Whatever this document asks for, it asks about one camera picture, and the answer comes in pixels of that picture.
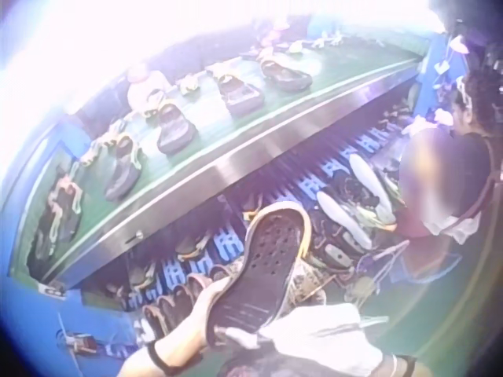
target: hair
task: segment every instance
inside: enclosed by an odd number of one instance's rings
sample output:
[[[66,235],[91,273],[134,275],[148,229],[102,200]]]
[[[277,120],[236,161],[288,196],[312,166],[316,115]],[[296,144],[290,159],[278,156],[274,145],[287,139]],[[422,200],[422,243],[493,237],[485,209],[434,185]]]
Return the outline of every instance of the hair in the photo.
[[[503,122],[497,110],[503,106],[503,76],[492,68],[471,71],[465,78],[464,89],[472,99],[472,110],[477,123],[489,134],[497,134],[503,129]],[[463,96],[456,91],[454,103],[466,109]]]
[[[278,353],[272,346],[241,350],[220,369],[217,377],[347,377],[314,361]]]

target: hand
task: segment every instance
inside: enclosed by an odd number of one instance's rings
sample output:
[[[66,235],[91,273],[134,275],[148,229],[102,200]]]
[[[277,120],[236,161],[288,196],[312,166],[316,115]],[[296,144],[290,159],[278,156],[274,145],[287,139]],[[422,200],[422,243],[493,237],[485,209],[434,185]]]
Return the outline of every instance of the hand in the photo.
[[[190,321],[199,329],[199,342],[206,346],[206,319],[208,310],[215,297],[229,284],[230,277],[215,281],[206,287],[197,298],[196,304],[190,313]]]

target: stainless steel edge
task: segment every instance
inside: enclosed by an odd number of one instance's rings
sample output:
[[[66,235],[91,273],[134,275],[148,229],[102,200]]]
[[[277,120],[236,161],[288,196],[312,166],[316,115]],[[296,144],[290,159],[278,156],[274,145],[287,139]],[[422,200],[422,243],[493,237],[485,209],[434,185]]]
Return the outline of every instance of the stainless steel edge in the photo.
[[[63,289],[74,287],[229,185],[416,74],[416,61],[394,64],[337,88],[334,97],[307,101],[219,145],[125,207],[108,221],[109,226],[102,227],[101,234],[80,246],[82,252],[75,261],[60,267],[71,252],[62,257],[44,282]]]

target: green conveyor belt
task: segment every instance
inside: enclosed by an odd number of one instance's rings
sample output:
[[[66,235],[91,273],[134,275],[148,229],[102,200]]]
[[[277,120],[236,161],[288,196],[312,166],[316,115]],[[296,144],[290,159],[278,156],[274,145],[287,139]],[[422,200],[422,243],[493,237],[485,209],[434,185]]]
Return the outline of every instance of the green conveyor belt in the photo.
[[[105,186],[112,175],[114,166],[113,149],[102,150],[100,157],[93,165],[79,169],[76,181],[84,191],[82,221],[74,240],[71,243],[60,243],[57,246],[54,257],[45,267],[46,270],[49,270],[51,264],[65,255],[77,243],[89,237],[92,238],[92,236],[97,237],[102,232],[102,225],[106,219],[121,207],[134,201],[134,197],[138,197],[137,194],[142,190],[145,190],[153,182],[162,181],[171,176],[178,168],[189,163],[193,157],[205,153],[223,138],[240,134],[243,130],[260,123],[260,119],[266,118],[272,112],[281,112],[282,108],[294,101],[322,96],[325,89],[336,86],[345,80],[354,79],[414,57],[417,55],[395,47],[344,45],[326,48],[322,51],[305,50],[301,57],[295,58],[281,55],[281,58],[289,61],[291,67],[313,76],[311,88],[301,93],[283,93],[264,82],[258,63],[235,60],[232,63],[233,72],[244,81],[261,88],[266,97],[266,103],[262,109],[239,119],[233,119],[228,113],[214,80],[209,75],[202,75],[198,97],[183,97],[179,92],[171,95],[185,116],[199,130],[197,138],[178,154],[167,158],[157,150],[156,141],[160,130],[148,126],[143,118],[139,116],[133,118],[127,125],[126,132],[133,134],[135,139],[140,142],[143,151],[141,156],[143,170],[138,183],[121,203],[110,203],[105,200],[104,196]],[[24,264],[39,216],[43,210],[44,198],[48,193],[47,187],[52,184],[52,180],[53,173],[45,172],[41,184],[36,189],[34,200],[31,201],[27,209],[26,221],[17,243],[17,257],[15,258],[15,270],[17,271],[27,272]],[[70,258],[66,258],[65,265],[74,260],[79,251],[80,249]]]

